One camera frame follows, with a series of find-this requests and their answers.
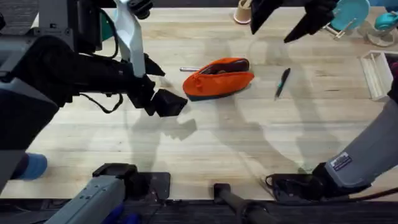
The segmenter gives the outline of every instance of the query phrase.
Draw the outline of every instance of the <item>orange pencil case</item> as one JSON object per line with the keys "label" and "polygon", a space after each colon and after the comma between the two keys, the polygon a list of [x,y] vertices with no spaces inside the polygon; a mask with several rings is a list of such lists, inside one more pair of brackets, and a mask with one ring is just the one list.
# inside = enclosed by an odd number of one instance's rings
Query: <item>orange pencil case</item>
{"label": "orange pencil case", "polygon": [[210,100],[243,90],[254,78],[245,58],[222,58],[190,75],[183,90],[191,101]]}

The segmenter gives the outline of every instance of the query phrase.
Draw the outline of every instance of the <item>cable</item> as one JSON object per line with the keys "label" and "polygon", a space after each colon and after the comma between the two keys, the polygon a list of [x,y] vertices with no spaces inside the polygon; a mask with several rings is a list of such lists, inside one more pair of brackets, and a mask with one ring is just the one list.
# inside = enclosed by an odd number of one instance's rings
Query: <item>cable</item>
{"label": "cable", "polygon": [[150,215],[150,217],[148,218],[148,221],[146,224],[150,224],[150,221],[152,220],[152,218],[155,217],[155,215],[157,214],[158,211],[160,211],[160,209],[162,209],[164,207],[164,205],[159,205],[159,207],[157,207],[154,212],[152,212],[152,214]]}
{"label": "cable", "polygon": [[[268,182],[268,180],[272,178],[272,175],[269,175],[266,177],[265,182],[266,185],[271,188],[272,190],[274,187]],[[297,180],[286,180],[287,182],[293,182],[295,184],[301,185],[301,186],[307,186],[307,183],[301,183]],[[326,201],[326,202],[308,202],[308,203],[289,203],[289,202],[269,202],[273,203],[276,205],[282,205],[282,206],[316,206],[316,205],[331,205],[331,204],[337,204],[337,203],[355,203],[355,202],[363,202],[365,200],[372,200],[372,199],[377,199],[381,197],[385,197],[388,195],[396,194],[398,193],[398,187],[394,187],[393,189],[385,190],[382,192],[378,192],[375,194],[367,195],[367,196],[362,196],[362,197],[356,197],[356,198],[349,198],[349,199],[343,199],[343,200],[333,200],[333,201]]]}
{"label": "cable", "polygon": [[114,25],[113,20],[108,16],[108,14],[104,11],[104,9],[95,6],[97,8],[97,10],[99,10],[99,12],[104,15],[106,21],[108,22],[109,26],[111,27],[112,30],[112,35],[114,37],[114,53],[112,54],[112,56],[102,56],[102,55],[96,55],[93,53],[88,53],[88,55],[93,56],[93,57],[98,57],[98,58],[105,58],[105,59],[113,59],[115,58],[118,53],[119,53],[119,39],[118,39],[118,32],[116,31],[116,26]]}
{"label": "cable", "polygon": [[154,212],[152,212],[152,214],[150,215],[150,217],[148,218],[148,221],[146,224],[150,224],[150,221],[152,220],[152,218],[155,217],[155,215],[157,214],[158,211],[160,211],[160,209],[162,209],[165,206],[165,201],[161,200],[159,198],[159,195],[157,194],[157,191],[155,189],[152,189],[152,194],[155,195],[156,197],[156,202],[158,202],[160,205],[159,207],[157,207]]}
{"label": "cable", "polygon": [[84,94],[84,93],[79,93],[79,95],[80,95],[80,96],[84,96],[84,97],[86,97],[88,100],[90,100],[91,102],[95,103],[95,104],[96,104],[97,106],[99,106],[99,107],[102,109],[102,111],[104,111],[104,113],[106,113],[106,114],[110,114],[110,113],[112,113],[113,111],[116,111],[116,110],[119,108],[119,106],[123,103],[123,96],[122,96],[121,93],[119,93],[119,101],[115,104],[115,106],[113,107],[112,110],[108,110],[108,109],[106,109],[103,105],[101,105],[100,103],[98,103],[96,100],[92,99],[90,96],[88,96],[88,95],[86,95],[86,94]]}

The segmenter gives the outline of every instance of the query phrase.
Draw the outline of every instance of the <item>black pen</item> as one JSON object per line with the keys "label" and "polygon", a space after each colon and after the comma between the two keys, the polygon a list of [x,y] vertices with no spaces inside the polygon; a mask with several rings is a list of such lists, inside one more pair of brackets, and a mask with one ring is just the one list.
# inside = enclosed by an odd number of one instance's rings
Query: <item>black pen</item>
{"label": "black pen", "polygon": [[284,74],[282,75],[282,78],[280,79],[280,83],[278,84],[278,89],[276,90],[274,100],[278,99],[280,94],[282,93],[282,90],[284,89],[284,85],[286,83],[287,77],[289,77],[289,74],[290,74],[290,68],[288,68],[284,71]]}

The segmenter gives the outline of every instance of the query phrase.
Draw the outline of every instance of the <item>wooden table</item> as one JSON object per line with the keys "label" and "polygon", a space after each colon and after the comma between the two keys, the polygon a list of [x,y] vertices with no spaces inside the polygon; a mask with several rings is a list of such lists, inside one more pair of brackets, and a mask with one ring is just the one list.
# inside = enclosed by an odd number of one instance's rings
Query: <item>wooden table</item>
{"label": "wooden table", "polygon": [[[243,198],[271,199],[262,188],[263,177],[311,171],[344,149],[382,110],[382,103],[369,99],[358,60],[377,47],[357,31],[340,41],[321,31],[283,44],[302,8],[278,9],[256,35],[233,22],[233,10],[153,9],[141,21],[144,48],[167,72],[166,78],[153,78],[157,86],[180,96],[190,74],[179,67],[200,67],[222,57],[249,59],[256,76],[250,88],[219,100],[189,102],[178,118],[149,117],[128,100],[104,114],[86,98],[75,97],[28,150],[47,156],[45,175],[10,181],[1,197],[72,198],[102,164],[126,162],[140,171],[170,172],[170,198],[211,198],[212,185],[227,182]],[[372,8],[364,27],[383,12]],[[104,54],[113,47],[107,40]],[[292,68],[289,82],[274,101],[287,67]],[[109,108],[117,101],[94,97]],[[362,194],[395,187],[397,176],[396,169],[389,171]]]}

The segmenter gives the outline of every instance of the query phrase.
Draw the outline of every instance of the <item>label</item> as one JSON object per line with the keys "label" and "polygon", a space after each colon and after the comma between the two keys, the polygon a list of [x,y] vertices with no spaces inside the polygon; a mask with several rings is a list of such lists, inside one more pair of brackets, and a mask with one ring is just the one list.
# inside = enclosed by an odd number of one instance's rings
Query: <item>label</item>
{"label": "label", "polygon": [[347,166],[353,159],[350,158],[347,152],[341,153],[336,159],[330,162],[330,165],[333,167],[335,171],[339,171],[344,166]]}

